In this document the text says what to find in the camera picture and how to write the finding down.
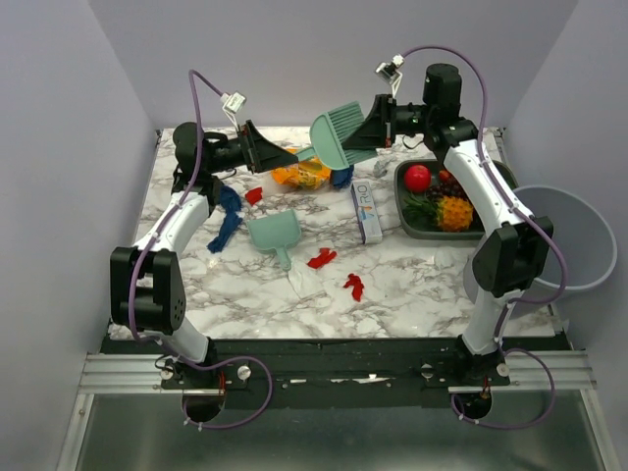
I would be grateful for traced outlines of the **mint green brush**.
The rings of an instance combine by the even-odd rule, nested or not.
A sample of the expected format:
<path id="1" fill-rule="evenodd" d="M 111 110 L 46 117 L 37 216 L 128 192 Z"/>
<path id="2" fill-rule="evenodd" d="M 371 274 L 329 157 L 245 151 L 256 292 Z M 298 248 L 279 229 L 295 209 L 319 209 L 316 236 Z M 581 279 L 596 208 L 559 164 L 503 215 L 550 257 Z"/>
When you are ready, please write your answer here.
<path id="1" fill-rule="evenodd" d="M 364 122 L 360 104 L 349 102 L 318 116 L 309 130 L 311 145 L 296 153 L 299 162 L 317 157 L 327 168 L 340 171 L 376 158 L 376 149 L 344 149 L 342 142 Z"/>

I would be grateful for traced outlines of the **mint green dustpan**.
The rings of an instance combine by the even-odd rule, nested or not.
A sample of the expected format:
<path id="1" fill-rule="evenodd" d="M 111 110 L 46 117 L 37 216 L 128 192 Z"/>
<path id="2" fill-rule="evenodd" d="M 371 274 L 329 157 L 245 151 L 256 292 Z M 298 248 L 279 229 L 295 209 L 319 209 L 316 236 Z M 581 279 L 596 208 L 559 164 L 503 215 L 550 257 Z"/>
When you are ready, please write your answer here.
<path id="1" fill-rule="evenodd" d="M 246 222 L 251 243 L 262 253 L 274 253 L 283 271 L 291 269 L 288 250 L 298 244 L 301 228 L 294 210 L 289 209 Z"/>

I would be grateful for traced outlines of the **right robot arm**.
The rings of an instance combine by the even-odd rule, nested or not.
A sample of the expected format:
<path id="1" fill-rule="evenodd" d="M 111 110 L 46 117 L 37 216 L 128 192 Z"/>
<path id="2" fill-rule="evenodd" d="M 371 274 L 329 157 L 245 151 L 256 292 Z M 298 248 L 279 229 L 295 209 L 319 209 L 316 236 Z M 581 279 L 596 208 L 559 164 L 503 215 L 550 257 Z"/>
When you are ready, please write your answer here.
<path id="1" fill-rule="evenodd" d="M 394 93 L 376 96 L 371 112 L 340 135 L 347 161 L 390 147 L 397 136 L 420 133 L 428 149 L 461 184 L 485 230 L 472 258 L 478 284 L 470 324 L 456 341 L 451 372 L 471 385 L 497 366 L 503 355 L 506 320 L 555 249 L 553 224 L 521 203 L 485 155 L 475 124 L 460 114 L 462 78 L 449 64 L 426 70 L 423 102 L 397 104 Z"/>

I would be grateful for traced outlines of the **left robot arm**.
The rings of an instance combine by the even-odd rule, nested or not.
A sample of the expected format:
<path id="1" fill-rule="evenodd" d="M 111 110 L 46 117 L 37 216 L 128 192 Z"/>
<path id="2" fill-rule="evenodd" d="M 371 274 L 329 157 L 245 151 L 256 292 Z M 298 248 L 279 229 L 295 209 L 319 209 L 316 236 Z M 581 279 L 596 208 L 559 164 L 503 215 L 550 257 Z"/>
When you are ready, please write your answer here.
<path id="1" fill-rule="evenodd" d="M 172 135 L 177 167 L 171 200 L 151 230 L 110 256 L 112 321 L 138 341 L 156 341 L 185 361 L 184 376 L 196 387 L 210 386 L 218 373 L 210 340 L 185 317 L 180 257 L 196 231 L 220 206 L 226 187 L 221 172 L 245 167 L 265 173 L 297 163 L 296 155 L 264 137 L 251 123 L 235 136 L 204 131 L 194 122 Z"/>

